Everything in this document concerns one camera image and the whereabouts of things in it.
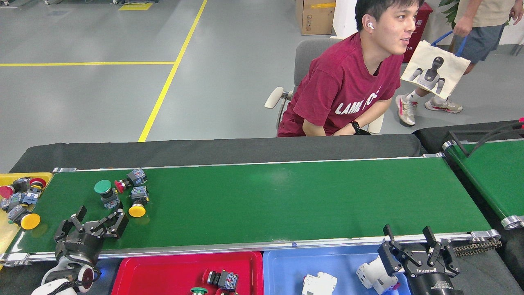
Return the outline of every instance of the shorts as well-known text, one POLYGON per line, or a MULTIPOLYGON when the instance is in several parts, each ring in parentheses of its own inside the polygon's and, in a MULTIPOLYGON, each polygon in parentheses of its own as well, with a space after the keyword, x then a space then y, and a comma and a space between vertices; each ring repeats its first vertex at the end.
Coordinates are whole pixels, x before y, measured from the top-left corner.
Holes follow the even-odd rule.
MULTIPOLYGON (((472 64, 480 60, 486 60, 486 57, 492 50, 497 49, 500 37, 506 24, 491 27, 475 27, 467 36, 466 45, 462 51, 461 57, 470 60, 472 64)), ((455 47, 453 53, 456 53, 462 42, 462 37, 454 36, 455 47)))

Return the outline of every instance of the yellow bin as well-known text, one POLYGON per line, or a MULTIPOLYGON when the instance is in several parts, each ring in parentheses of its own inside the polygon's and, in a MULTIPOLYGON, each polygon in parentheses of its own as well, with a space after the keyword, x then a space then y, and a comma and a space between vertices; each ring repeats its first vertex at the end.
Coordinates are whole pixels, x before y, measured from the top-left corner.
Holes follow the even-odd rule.
MULTIPOLYGON (((0 185, 10 185, 13 181, 21 177, 41 178, 49 184, 51 180, 51 173, 11 173, 11 174, 0 174, 0 185)), ((20 230, 20 227, 16 224, 9 224, 7 219, 7 213, 0 210, 0 253, 5 253, 7 247, 11 244, 15 238, 16 233, 20 230)))

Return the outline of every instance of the office chair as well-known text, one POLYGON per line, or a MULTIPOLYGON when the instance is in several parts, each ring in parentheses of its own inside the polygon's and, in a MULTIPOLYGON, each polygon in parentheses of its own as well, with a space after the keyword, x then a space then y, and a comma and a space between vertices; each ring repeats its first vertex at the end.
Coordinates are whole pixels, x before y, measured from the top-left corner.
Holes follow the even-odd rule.
MULTIPOLYGON (((282 113, 284 112, 284 107, 287 105, 287 102, 291 101, 293 93, 296 92, 300 81, 307 75, 309 71, 309 64, 320 54, 322 54, 328 47, 339 42, 340 39, 329 38, 329 39, 309 39, 304 40, 297 46, 297 52, 295 54, 295 68, 294 68, 294 89, 292 91, 284 91, 283 87, 277 87, 269 95, 266 100, 264 107, 268 109, 273 109, 278 101, 282 100, 280 103, 280 110, 277 117, 277 130, 280 120, 282 120, 282 113)), ((375 121, 371 122, 367 130, 370 133, 379 133, 382 127, 382 121, 384 115, 380 116, 375 121)))

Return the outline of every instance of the sneaker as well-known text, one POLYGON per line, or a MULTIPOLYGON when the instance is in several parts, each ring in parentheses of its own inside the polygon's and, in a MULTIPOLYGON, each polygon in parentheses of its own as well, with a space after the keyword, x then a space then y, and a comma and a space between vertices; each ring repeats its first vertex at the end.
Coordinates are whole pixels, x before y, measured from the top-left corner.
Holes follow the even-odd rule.
POLYGON ((432 111, 445 111, 448 113, 462 112, 462 105, 451 102, 451 99, 449 97, 446 98, 446 101, 444 101, 444 103, 435 103, 433 102, 433 99, 430 99, 424 105, 426 109, 432 111))
POLYGON ((395 102, 397 103, 398 117, 400 118, 400 120, 408 126, 413 126, 415 125, 415 113, 417 112, 417 102, 404 102, 403 99, 405 99, 408 95, 409 93, 404 95, 397 95, 397 97, 395 98, 395 102))

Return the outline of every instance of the blue bag handle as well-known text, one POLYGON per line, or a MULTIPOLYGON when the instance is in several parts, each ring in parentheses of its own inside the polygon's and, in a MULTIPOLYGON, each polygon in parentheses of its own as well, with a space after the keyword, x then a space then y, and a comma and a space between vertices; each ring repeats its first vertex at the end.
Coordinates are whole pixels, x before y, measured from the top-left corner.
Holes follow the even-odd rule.
MULTIPOLYGON (((435 42, 431 43, 431 46, 433 47, 436 47, 436 44, 440 41, 442 41, 442 39, 444 39, 445 37, 447 37, 449 34, 453 33, 453 31, 449 31, 447 32, 446 34, 442 35, 440 38, 438 38, 437 40, 435 40, 435 42)), ((462 54, 462 50, 464 50, 464 45, 466 45, 466 40, 467 40, 467 36, 464 37, 464 39, 462 40, 462 43, 460 44, 460 48, 458 49, 457 53, 455 53, 456 56, 460 56, 462 54)))

